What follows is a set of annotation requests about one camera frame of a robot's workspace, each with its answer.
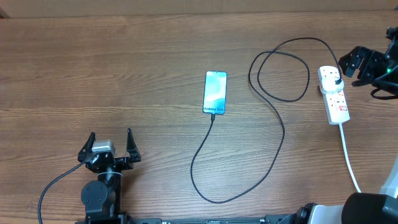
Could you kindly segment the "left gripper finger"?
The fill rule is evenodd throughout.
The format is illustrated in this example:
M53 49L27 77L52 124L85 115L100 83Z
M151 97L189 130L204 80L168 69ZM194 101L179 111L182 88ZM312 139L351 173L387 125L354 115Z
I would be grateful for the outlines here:
M129 153L130 157L140 157L141 154L134 142L134 138L132 135L131 128L127 129L127 144L126 144L126 151Z
M87 142L78 153L78 161L84 161L89 153L92 152L93 143L96 140L94 132L91 132Z

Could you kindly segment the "smartphone with blue screen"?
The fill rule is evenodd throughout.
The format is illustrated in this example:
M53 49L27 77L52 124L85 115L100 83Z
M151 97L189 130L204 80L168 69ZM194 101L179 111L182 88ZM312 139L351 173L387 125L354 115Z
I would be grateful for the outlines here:
M206 72L202 109L204 113L225 113L227 79L228 74L226 72Z

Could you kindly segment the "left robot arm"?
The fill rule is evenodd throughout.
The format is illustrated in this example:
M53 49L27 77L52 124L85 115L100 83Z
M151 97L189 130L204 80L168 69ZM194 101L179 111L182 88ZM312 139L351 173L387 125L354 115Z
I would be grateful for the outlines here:
M116 157L111 140L97 141L91 133L78 153L78 161L97 174L97 179L87 183L81 191L85 206L85 223L132 223L128 212L121 210L122 171L133 169L141 161L131 129L127 129L128 156Z

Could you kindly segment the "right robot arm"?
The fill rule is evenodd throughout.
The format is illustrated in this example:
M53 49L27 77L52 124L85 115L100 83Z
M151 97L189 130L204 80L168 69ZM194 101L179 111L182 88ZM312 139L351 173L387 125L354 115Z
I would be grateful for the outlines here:
M352 77L359 70L353 86L372 85L373 98L397 98L397 28L388 27L386 38L391 44L385 53L357 46L341 57L338 67L322 66L318 69L320 91L325 104L328 123L337 125L349 121L349 109L343 91L342 76ZM386 96L376 94L386 91ZM378 194L357 190L344 205L326 206L308 203L295 214L282 219L282 223L397 223L397 167L394 166Z

